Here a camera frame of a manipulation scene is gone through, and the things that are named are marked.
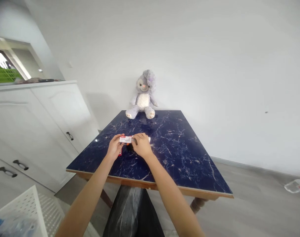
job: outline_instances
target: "drawer handle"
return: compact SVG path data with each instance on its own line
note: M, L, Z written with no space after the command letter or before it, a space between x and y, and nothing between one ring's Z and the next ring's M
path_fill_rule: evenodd
M25 166L23 163L20 163L19 160L14 160L13 163L17 164L20 168L22 168L24 170L29 169L29 167Z
M12 178L15 178L17 176L17 174L11 172L11 171L8 171L5 169L5 167L0 167L0 171L3 171L5 174L11 176Z
M73 136L72 136L69 132L67 132L67 134L68 134L69 137L71 138L71 141L73 141L73 140L74 140Z

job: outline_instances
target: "white cabinet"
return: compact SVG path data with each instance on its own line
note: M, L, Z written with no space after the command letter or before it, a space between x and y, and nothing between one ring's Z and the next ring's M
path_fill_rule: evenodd
M97 135L75 82L0 87L0 160L54 192Z
M33 181L20 171L7 165L0 160L0 208L25 192L27 189L36 185L37 190L47 196L53 196L53 192Z
M76 84L38 87L31 91L79 153L98 135L97 125Z
M77 156L30 90L0 92L1 160L17 168L18 160L29 167L22 172L57 192L73 177L65 168Z

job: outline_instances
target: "purple plush toy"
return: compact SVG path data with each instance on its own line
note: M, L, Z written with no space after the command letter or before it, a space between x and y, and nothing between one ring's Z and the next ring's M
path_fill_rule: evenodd
M150 107L150 102L154 106L158 106L158 103L154 100L152 94L156 89L156 76L151 70L145 70L138 78L136 88L137 93L130 101L133 107L126 111L126 116L134 119L140 111L145 112L147 118L153 118L155 111Z

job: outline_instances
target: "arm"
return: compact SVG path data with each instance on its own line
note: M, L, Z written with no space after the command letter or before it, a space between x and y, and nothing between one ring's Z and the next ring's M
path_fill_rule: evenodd
M132 99L131 99L131 101L130 101L130 104L131 104L131 105L135 105L135 104L136 104L137 97L138 97L138 93L136 93L136 94L132 97Z
M69 212L60 224L55 235L56 237L83 236L100 198L110 169L123 146L123 144L119 143L119 137L120 134L113 137L110 141L107 155L72 203Z
M155 100L155 98L153 97L153 95L150 96L150 101L151 101L151 103L152 103L154 106L158 107L158 103L156 102L156 100Z
M198 220L184 199L181 191L174 183L171 176L162 167L158 159L152 153L148 136L144 133L136 134L133 138L137 144L132 141L134 150L142 156L148 164L152 175L158 186L163 204L175 226L180 237L182 236L205 236Z

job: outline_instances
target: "baseboard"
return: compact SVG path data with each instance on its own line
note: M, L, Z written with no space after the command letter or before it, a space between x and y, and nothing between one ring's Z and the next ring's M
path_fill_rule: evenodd
M217 158L214 156L211 156L211 158L214 162L218 162L218 163L230 165L230 166L235 166L235 167L243 168L246 170L253 170L253 171L260 172L260 173L271 174L275 177L279 176L279 177L283 177L283 178L288 177L289 179L300 179L300 176L296 176L296 175L292 175L292 174L286 174L286 173L268 170L268 169L264 169L264 168L260 168L260 167L256 167L256 166L246 165L246 164L242 164L242 163L238 163L238 162L234 162L234 161L224 160L224 159Z

